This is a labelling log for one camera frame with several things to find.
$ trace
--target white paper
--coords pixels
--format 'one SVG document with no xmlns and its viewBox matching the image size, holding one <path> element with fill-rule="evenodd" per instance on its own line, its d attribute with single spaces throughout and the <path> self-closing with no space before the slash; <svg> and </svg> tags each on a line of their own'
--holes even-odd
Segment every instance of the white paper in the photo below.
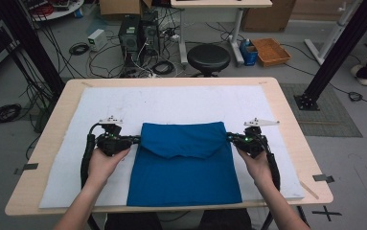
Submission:
<svg viewBox="0 0 367 230">
<path fill-rule="evenodd" d="M 254 118 L 276 121 L 260 86 L 181 86 L 86 88 L 51 169 L 40 208 L 69 207 L 80 192 L 80 162 L 86 135 L 100 119 L 123 120 L 121 135 L 140 135 L 142 123 L 205 124 L 224 122 L 230 132 L 243 133 L 245 121 Z M 287 154 L 277 126 L 263 126 L 281 173 L 285 198 L 304 197 L 303 189 Z M 103 133 L 99 126 L 93 132 Z M 108 179 L 96 206 L 126 205 L 136 145 Z M 262 197 L 233 149 L 242 200 Z"/>
</svg>

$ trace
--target tape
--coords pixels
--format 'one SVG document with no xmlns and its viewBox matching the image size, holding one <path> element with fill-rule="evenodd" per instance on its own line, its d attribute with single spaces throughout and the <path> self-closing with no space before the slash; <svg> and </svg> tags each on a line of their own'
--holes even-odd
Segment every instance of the tape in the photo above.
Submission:
<svg viewBox="0 0 367 230">
<path fill-rule="evenodd" d="M 38 163 L 25 164 L 24 167 L 22 167 L 22 170 L 15 169 L 15 171 L 13 173 L 14 174 L 21 175 L 26 170 L 36 170 L 38 165 L 39 165 Z"/>
<path fill-rule="evenodd" d="M 325 174 L 318 174 L 313 175 L 312 177 L 315 181 L 326 181 L 327 183 L 332 183 L 335 181 L 332 175 L 326 176 Z"/>
</svg>

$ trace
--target blue cloth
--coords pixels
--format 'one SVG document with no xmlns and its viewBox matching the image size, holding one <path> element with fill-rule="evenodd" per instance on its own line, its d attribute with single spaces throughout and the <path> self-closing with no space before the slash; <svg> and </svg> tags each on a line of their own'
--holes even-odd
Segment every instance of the blue cloth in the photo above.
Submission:
<svg viewBox="0 0 367 230">
<path fill-rule="evenodd" d="M 126 205 L 240 202 L 240 185 L 224 123 L 143 124 Z"/>
</svg>

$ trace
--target computer tower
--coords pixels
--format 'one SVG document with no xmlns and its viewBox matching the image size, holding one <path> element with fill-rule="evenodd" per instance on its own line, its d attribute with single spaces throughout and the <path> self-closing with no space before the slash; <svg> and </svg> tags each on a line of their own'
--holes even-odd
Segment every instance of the computer tower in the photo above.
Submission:
<svg viewBox="0 0 367 230">
<path fill-rule="evenodd" d="M 160 54 L 158 11 L 145 11 L 142 16 L 142 27 L 147 42 L 147 55 L 157 56 Z"/>
<path fill-rule="evenodd" d="M 124 17 L 118 32 L 121 50 L 123 51 L 125 66 L 142 65 L 145 56 L 145 39 L 141 23 L 141 16 L 128 14 Z"/>
</svg>

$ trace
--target black stool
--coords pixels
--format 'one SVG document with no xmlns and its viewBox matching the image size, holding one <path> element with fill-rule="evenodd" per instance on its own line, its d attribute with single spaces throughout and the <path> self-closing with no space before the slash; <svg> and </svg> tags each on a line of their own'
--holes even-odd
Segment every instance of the black stool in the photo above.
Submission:
<svg viewBox="0 0 367 230">
<path fill-rule="evenodd" d="M 193 75 L 216 77 L 213 72 L 219 72 L 225 69 L 231 61 L 230 54 L 225 49 L 216 45 L 198 45 L 191 49 L 187 54 L 189 64 L 201 73 Z"/>
</svg>

